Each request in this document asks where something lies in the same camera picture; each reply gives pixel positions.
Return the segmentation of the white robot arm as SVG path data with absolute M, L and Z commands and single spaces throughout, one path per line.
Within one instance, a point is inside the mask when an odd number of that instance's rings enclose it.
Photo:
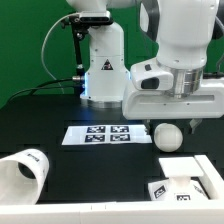
M 222 0 L 66 0 L 90 32 L 90 68 L 81 102 L 117 106 L 129 120 L 224 116 L 224 78 L 203 77 L 207 47 L 222 21 Z M 111 8 L 140 5 L 140 28 L 157 55 L 126 69 L 123 30 Z

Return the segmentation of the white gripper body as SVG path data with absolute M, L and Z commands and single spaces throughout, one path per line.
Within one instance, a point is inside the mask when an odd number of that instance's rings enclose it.
M 224 115 L 224 77 L 175 69 L 149 59 L 131 66 L 122 102 L 126 119 L 196 119 Z

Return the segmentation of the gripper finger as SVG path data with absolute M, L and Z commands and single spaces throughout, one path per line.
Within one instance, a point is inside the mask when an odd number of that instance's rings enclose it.
M 145 126 L 146 133 L 148 135 L 152 135 L 153 132 L 154 132 L 154 128 L 153 128 L 153 124 L 151 123 L 151 121 L 150 120 L 144 120 L 143 121 L 143 124 Z
M 202 119 L 201 119 L 201 118 L 195 118 L 195 119 L 192 119 L 192 120 L 189 122 L 189 133 L 190 133 L 190 134 L 194 134 L 196 128 L 197 128 L 201 123 L 202 123 Z

